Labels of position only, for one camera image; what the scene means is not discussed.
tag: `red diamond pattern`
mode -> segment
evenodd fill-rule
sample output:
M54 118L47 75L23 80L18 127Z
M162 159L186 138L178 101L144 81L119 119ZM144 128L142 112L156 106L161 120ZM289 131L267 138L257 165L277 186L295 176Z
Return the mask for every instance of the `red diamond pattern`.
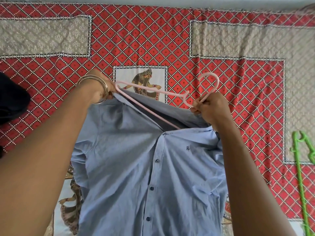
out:
M113 79L113 66L168 66L168 90L193 89L187 101L213 86L211 79L197 76L216 73L219 91L230 103L235 122L255 163L282 210L289 218L301 218L296 168L283 164L284 62L250 58L200 59L189 57L191 20L233 24L315 26L314 15L210 11L166 7L114 6L99 4L32 3L0 4L2 18L92 16L89 58L6 58L0 71L26 88L32 96L26 114L0 127L0 145L11 150L22 138L45 121L60 106L79 76L98 68ZM186 108L178 97L168 103ZM315 230L315 168L303 165L310 224Z

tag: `gold bangle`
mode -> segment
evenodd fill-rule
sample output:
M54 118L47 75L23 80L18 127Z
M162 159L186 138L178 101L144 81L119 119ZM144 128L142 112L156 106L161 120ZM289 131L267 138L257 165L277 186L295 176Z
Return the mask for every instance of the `gold bangle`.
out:
M79 81L77 82L77 86L85 79L94 79L94 80L97 80L98 82L101 83L101 85L103 86L103 89L104 89L104 94L103 94L103 97L100 99L100 101L97 103L94 103L94 104L103 103L108 97L108 86L107 86L106 82L104 81L104 79L102 79L96 75L85 75L79 79Z

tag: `pink plastic hanger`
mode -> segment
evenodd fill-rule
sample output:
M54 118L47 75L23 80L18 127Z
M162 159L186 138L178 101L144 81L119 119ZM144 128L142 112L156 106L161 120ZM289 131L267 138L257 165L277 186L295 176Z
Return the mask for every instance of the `pink plastic hanger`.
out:
M200 101L200 102L204 102L207 97L213 93L219 86L219 78L218 76L215 74L215 73L212 73L212 72L207 72L207 73L204 73L202 75L200 75L198 77L198 80L202 79L203 77L206 77L206 76L213 76L215 78L215 87L212 88L210 90L210 92L208 92L206 94L206 96L204 96L204 98ZM121 95L123 95L124 97L126 97L127 99L129 99L130 101L134 102L136 105L139 105L140 107L142 107L143 109L145 109L146 111L148 111L149 113L151 113L152 115L156 116L157 118L161 119L162 121L164 121L165 123L168 123L170 124L171 126L175 127L176 129L180 129L179 127L177 127L176 125L174 125L173 123L165 120L164 118L160 117L159 115L157 115L155 112L149 110L147 107L143 106L141 103L139 103L138 101L136 101L135 99L133 99L132 97L130 97L129 95L127 95L126 93L124 93L123 91L120 90L120 86L118 85L118 83L122 83L122 84L127 84L127 85L131 85L133 87L136 87L136 88L141 88L141 89L145 89L145 90L149 90L149 91L155 91L155 92L158 92L158 93L163 93L163 94L167 94L167 95L172 95L172 96L177 96L177 97L180 97L180 98L183 98L183 102L184 104L186 104L188 107L192 108L193 106L189 103L187 103L186 101L186 98L187 98L187 95L189 94L189 91L186 91L186 93L183 93L183 94L178 94L178 93L172 93L172 92L167 92L167 91L163 91L163 90L159 90L157 88L149 88L149 87L146 87L146 86L141 86L141 85L138 85L138 84L133 84L133 83L128 83L128 82L125 82L125 81L116 81L115 82L115 88L117 90L117 92L119 92Z

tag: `black fabric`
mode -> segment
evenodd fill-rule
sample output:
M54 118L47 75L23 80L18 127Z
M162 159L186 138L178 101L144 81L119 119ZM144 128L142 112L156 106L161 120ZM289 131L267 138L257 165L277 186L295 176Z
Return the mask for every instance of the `black fabric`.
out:
M29 93L0 72L0 125L18 118L31 100Z

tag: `blue shirt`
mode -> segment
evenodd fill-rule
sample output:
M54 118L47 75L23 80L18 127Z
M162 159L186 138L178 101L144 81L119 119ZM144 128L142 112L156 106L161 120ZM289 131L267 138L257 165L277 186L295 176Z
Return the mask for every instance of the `blue shirt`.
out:
M183 129L118 94L89 108L72 155L84 197L78 235L221 235L227 186L212 127L126 93Z

